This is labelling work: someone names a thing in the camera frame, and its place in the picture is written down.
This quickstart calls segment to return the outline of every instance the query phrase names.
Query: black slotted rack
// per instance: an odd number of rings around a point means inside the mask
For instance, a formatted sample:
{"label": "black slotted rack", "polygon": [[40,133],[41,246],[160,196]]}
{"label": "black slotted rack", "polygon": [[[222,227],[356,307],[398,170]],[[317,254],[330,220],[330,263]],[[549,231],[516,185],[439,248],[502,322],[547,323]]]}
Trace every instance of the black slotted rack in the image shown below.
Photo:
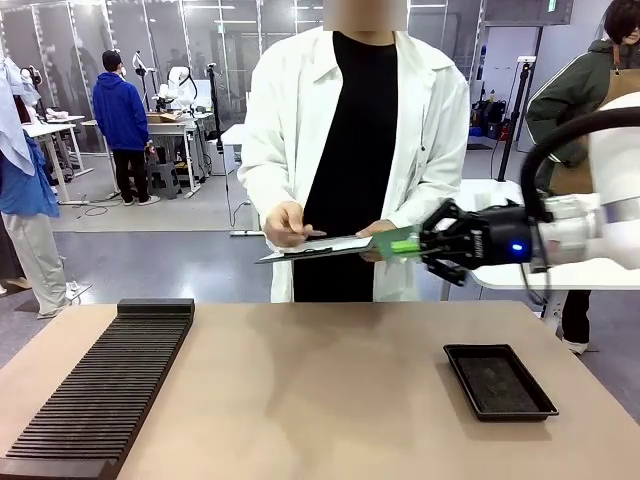
{"label": "black slotted rack", "polygon": [[194,301],[123,300],[31,420],[0,480],[115,479],[193,323]]}

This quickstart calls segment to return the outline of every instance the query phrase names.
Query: man in lab coat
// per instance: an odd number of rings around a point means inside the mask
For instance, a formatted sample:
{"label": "man in lab coat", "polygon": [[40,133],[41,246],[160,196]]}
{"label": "man in lab coat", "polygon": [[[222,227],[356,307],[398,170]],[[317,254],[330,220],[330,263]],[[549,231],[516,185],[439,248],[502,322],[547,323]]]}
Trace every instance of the man in lab coat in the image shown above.
{"label": "man in lab coat", "polygon": [[[324,30],[277,43],[253,73],[239,178],[276,248],[420,224],[460,184],[468,86],[402,31],[406,2],[325,0],[324,12]],[[274,264],[271,299],[418,299],[413,264],[377,260]]]}

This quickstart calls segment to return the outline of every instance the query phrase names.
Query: blue hoodie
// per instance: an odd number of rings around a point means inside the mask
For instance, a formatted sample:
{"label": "blue hoodie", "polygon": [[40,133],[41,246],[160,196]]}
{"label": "blue hoodie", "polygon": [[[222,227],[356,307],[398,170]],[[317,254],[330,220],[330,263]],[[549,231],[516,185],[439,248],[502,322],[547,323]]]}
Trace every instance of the blue hoodie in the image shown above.
{"label": "blue hoodie", "polygon": [[144,150],[147,114],[136,87],[116,73],[101,73],[93,87],[93,112],[111,150]]}

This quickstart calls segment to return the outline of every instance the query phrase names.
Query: person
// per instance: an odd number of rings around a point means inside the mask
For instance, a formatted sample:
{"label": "person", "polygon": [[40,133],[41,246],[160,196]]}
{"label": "person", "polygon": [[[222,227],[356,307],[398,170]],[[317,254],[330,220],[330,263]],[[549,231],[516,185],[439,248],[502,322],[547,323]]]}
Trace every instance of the person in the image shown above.
{"label": "person", "polygon": [[[69,304],[49,222],[59,210],[44,173],[44,155],[22,129],[18,112],[24,110],[23,97],[28,100],[30,95],[20,70],[0,52],[0,213],[17,263],[38,301],[38,318],[50,319]],[[15,262],[11,256],[2,261]],[[3,263],[0,270],[6,267]]]}
{"label": "person", "polygon": [[[4,227],[4,222],[0,222],[0,280],[22,290],[31,288],[29,281],[25,278],[16,249]],[[0,297],[6,293],[7,289],[0,284]]]}
{"label": "person", "polygon": [[120,54],[107,50],[102,54],[106,70],[93,87],[93,111],[100,131],[107,139],[116,164],[116,180],[126,206],[134,203],[129,185],[129,164],[138,191],[138,205],[157,203],[160,198],[147,193],[145,148],[149,145],[147,115],[136,87],[125,82]]}
{"label": "person", "polygon": [[[326,30],[282,40],[258,63],[238,176],[272,247],[417,225],[456,194],[467,82],[402,31],[406,10],[401,21],[389,17],[403,3],[325,0]],[[418,299],[414,265],[377,260],[372,252],[274,264],[271,300]]]}
{"label": "person", "polygon": [[[607,9],[608,40],[594,42],[531,100],[529,130],[539,143],[559,125],[592,113],[610,101],[640,91],[640,0],[615,0]],[[551,195],[592,193],[588,145],[584,140],[558,149],[541,167],[538,187]],[[563,341],[583,354],[590,340],[589,291],[571,291],[562,312]]]}

